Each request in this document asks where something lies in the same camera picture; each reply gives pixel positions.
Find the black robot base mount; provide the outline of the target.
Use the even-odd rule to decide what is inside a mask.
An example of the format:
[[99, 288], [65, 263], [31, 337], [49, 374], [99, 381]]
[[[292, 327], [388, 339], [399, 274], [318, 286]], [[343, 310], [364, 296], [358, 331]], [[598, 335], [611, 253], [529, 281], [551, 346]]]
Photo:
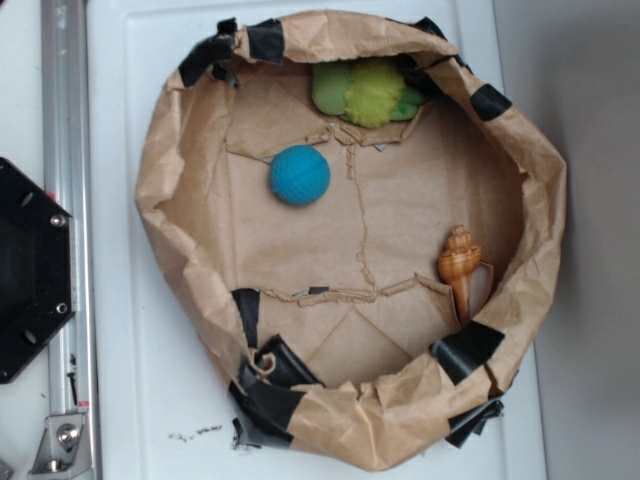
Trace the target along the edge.
[[1, 160], [1, 383], [13, 382], [74, 313], [71, 216]]

